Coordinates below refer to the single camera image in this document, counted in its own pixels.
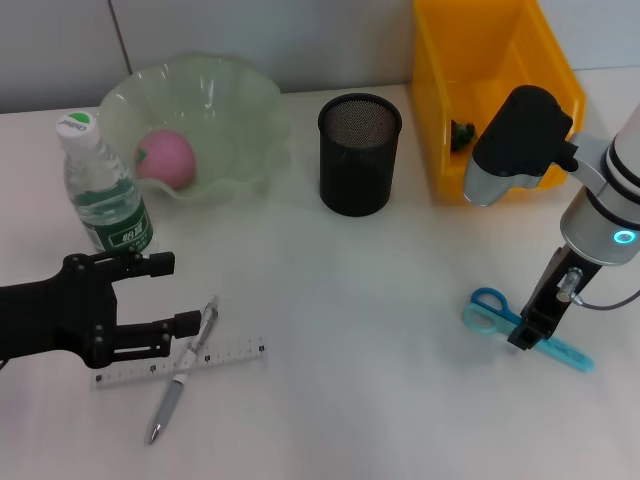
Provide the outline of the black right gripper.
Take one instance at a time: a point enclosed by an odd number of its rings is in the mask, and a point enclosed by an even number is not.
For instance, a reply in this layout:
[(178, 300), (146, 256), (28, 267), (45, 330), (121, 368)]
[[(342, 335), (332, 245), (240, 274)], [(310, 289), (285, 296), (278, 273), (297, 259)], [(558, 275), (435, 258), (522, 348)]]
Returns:
[(571, 268), (577, 268), (582, 272), (574, 289), (575, 293), (580, 293), (599, 272), (601, 265), (578, 255), (568, 245), (558, 248), (523, 308), (520, 323), (508, 336), (511, 344), (529, 350), (553, 335), (569, 308), (568, 302), (557, 299), (557, 293), (559, 285)]

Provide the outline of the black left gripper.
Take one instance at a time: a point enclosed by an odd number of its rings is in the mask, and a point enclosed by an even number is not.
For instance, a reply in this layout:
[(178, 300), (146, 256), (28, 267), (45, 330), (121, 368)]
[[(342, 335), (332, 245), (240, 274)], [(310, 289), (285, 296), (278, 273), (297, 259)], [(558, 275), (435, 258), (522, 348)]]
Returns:
[(1, 288), (1, 362), (67, 351), (89, 368), (112, 360), (168, 357), (173, 339), (196, 336), (198, 310), (149, 323), (116, 325), (112, 283), (172, 275), (173, 252), (143, 255), (136, 248), (71, 254), (53, 277)]

